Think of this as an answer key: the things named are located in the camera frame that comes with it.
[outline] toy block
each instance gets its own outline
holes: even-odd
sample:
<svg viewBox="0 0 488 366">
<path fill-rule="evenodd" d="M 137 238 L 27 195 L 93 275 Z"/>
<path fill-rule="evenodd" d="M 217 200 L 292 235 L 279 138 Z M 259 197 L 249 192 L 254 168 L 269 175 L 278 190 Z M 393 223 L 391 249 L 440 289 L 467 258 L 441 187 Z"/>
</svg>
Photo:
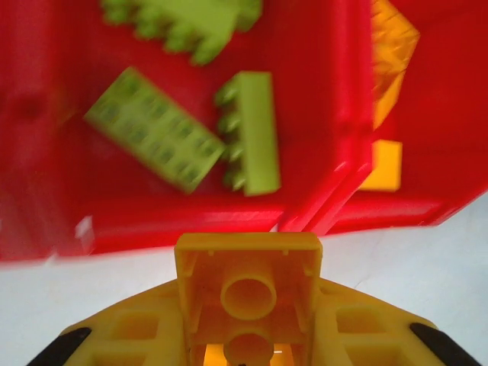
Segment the toy block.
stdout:
<svg viewBox="0 0 488 366">
<path fill-rule="evenodd" d="M 200 184 L 225 150 L 205 126 L 131 68 L 85 118 L 159 177 L 187 193 Z"/>
<path fill-rule="evenodd" d="M 189 364 L 207 345 L 235 366 L 269 364 L 274 344 L 306 357 L 322 260 L 313 234 L 187 234 L 175 259 Z"/>
<path fill-rule="evenodd" d="M 164 38 L 167 52 L 192 52 L 191 63 L 199 66 L 229 43 L 239 14 L 249 23 L 256 12 L 252 4 L 238 7 L 216 0 L 102 0 L 102 8 L 108 22 L 132 21 L 137 37 Z"/>
<path fill-rule="evenodd" d="M 374 128 L 396 104 L 419 32 L 387 0 L 373 0 Z"/>
<path fill-rule="evenodd" d="M 224 154 L 230 163 L 224 184 L 254 196 L 280 186 L 278 143 L 271 74 L 240 72 L 216 94 L 223 116 L 219 132 L 227 137 Z"/>
<path fill-rule="evenodd" d="M 373 143 L 373 171 L 360 191 L 398 191 L 402 175 L 402 143 L 378 140 Z"/>
</svg>

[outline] circular hole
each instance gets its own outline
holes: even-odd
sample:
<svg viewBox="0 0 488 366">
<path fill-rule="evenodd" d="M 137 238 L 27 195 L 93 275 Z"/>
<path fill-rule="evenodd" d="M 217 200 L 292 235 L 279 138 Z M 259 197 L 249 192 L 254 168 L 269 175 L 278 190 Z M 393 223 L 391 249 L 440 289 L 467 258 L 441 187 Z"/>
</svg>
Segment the circular hole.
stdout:
<svg viewBox="0 0 488 366">
<path fill-rule="evenodd" d="M 126 120 L 121 125 L 120 130 L 125 135 L 130 135 L 134 131 L 134 127 L 136 126 L 136 122 L 133 120 Z"/>
<path fill-rule="evenodd" d="M 177 134 L 179 133 L 179 127 L 181 126 L 184 118 L 180 115 L 174 116 L 170 121 L 169 121 L 169 129 L 171 131 L 175 131 Z"/>
<path fill-rule="evenodd" d="M 175 155 L 175 152 L 172 149 L 166 149 L 160 156 L 161 161 L 163 163 L 169 162 L 173 156 Z"/>
<path fill-rule="evenodd" d="M 255 333 L 238 335 L 223 349 L 230 364 L 245 366 L 266 366 L 273 357 L 273 352 L 273 344 Z"/>
<path fill-rule="evenodd" d="M 189 172 L 186 174 L 185 178 L 186 178 L 186 181 L 187 181 L 188 183 L 192 183 L 193 181 L 195 181 L 195 180 L 198 178 L 198 170 L 196 170 L 196 169 L 192 169 L 192 170 L 190 170 L 190 171 L 189 171 Z"/>
<path fill-rule="evenodd" d="M 159 142 L 154 142 L 151 143 L 151 145 L 148 148 L 148 154 L 151 156 L 151 158 L 154 158 L 154 156 L 158 153 L 159 149 L 161 149 L 161 143 Z"/>
<path fill-rule="evenodd" d="M 134 134 L 130 137 L 133 143 L 141 143 L 147 137 L 148 133 L 144 129 L 138 129 L 134 132 Z"/>
<path fill-rule="evenodd" d="M 106 100 L 100 100 L 95 105 L 95 111 L 97 111 L 99 118 L 105 123 L 113 123 L 118 119 L 120 114 L 119 106 L 112 102 Z"/>
<path fill-rule="evenodd" d="M 140 89 L 139 81 L 128 75 L 120 77 L 116 81 L 115 86 L 120 93 L 126 95 L 127 97 L 132 97 Z"/>
<path fill-rule="evenodd" d="M 216 148 L 214 145 L 211 145 L 211 144 L 207 145 L 204 148 L 204 155 L 205 156 L 212 156 L 215 153 L 215 151 L 216 151 Z"/>
<path fill-rule="evenodd" d="M 178 135 L 182 138 L 182 139 L 186 139 L 188 136 L 190 136 L 191 132 L 193 131 L 193 127 L 191 125 L 184 125 L 181 127 Z"/>
<path fill-rule="evenodd" d="M 158 103 L 152 109 L 151 116 L 152 116 L 152 118 L 154 118 L 155 120 L 157 120 L 157 119 L 161 118 L 166 113 L 166 111 L 168 109 L 169 109 L 169 104 L 167 104 L 167 103 Z"/>
<path fill-rule="evenodd" d="M 242 279 L 233 282 L 224 292 L 222 305 L 234 318 L 261 319 L 275 307 L 276 294 L 264 282 Z"/>
</svg>

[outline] green brick stud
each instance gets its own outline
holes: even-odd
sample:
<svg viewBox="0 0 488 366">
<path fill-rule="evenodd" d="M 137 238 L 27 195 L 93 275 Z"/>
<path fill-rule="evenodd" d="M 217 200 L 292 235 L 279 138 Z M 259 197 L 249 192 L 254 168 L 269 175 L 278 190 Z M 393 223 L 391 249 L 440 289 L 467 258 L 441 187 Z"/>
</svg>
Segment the green brick stud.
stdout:
<svg viewBox="0 0 488 366">
<path fill-rule="evenodd" d="M 271 73 L 240 72 L 216 94 L 222 108 L 219 133 L 230 143 L 224 184 L 245 196 L 270 194 L 281 186 Z"/>
<path fill-rule="evenodd" d="M 202 40 L 196 47 L 191 57 L 191 64 L 203 66 L 212 62 L 225 47 L 226 42 L 213 38 Z"/>
<path fill-rule="evenodd" d="M 101 7 L 104 9 L 104 19 L 113 25 L 130 23 L 132 11 L 131 0 L 101 0 Z"/>
<path fill-rule="evenodd" d="M 191 24 L 175 22 L 166 34 L 165 50 L 168 52 L 190 51 L 194 40 L 195 30 Z"/>
<path fill-rule="evenodd" d="M 139 8 L 134 18 L 136 37 L 151 40 L 162 37 L 162 11 L 158 6 L 147 5 Z"/>
<path fill-rule="evenodd" d="M 191 193 L 224 144 L 135 69 L 124 71 L 85 119 L 159 177 Z"/>
<path fill-rule="evenodd" d="M 249 31 L 262 15 L 263 0 L 227 0 L 234 2 L 239 15 L 237 29 L 241 32 Z"/>
</svg>

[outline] red toy bin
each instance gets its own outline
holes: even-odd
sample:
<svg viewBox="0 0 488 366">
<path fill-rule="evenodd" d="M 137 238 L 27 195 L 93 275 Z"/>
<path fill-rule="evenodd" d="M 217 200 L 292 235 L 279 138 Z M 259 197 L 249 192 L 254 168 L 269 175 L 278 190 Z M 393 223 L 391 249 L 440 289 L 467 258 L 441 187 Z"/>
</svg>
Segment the red toy bin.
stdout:
<svg viewBox="0 0 488 366">
<path fill-rule="evenodd" d="M 338 210 L 336 192 L 371 169 L 370 3 L 264 4 L 250 32 L 198 68 L 165 54 L 161 42 L 135 39 L 130 27 L 103 24 L 98 0 L 4 2 L 0 215 L 15 228 L 0 242 L 1 259 L 171 245 L 183 232 L 301 231 L 321 207 Z M 128 66 L 211 130 L 212 97 L 224 82 L 240 70 L 271 71 L 282 188 L 228 192 L 218 165 L 185 195 L 95 132 L 82 116 Z M 357 185 L 348 186 L 344 199 Z M 17 232 L 26 250 L 15 245 Z"/>
<path fill-rule="evenodd" d="M 435 225 L 488 189 L 488 2 L 393 0 L 420 31 L 397 105 L 377 136 L 403 143 L 402 187 L 359 191 L 331 230 Z"/>
</svg>

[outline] yellow toy block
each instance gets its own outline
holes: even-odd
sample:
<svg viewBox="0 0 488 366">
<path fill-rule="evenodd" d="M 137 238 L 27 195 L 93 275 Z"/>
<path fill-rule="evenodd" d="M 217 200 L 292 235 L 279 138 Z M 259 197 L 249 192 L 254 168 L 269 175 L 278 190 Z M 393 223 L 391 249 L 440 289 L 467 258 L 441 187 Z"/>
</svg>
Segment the yellow toy block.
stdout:
<svg viewBox="0 0 488 366">
<path fill-rule="evenodd" d="M 373 143 L 374 168 L 360 191 L 397 191 L 402 175 L 402 143 L 378 140 Z"/>
<path fill-rule="evenodd" d="M 234 365 L 269 364 L 278 343 L 306 360 L 322 260 L 313 234 L 185 235 L 175 257 L 191 365 L 209 344 Z"/>
<path fill-rule="evenodd" d="M 396 104 L 420 34 L 387 0 L 373 0 L 374 128 Z"/>
<path fill-rule="evenodd" d="M 177 281 L 69 327 L 29 365 L 480 366 L 429 321 L 319 278 L 311 233 L 186 234 L 175 257 Z"/>
</svg>

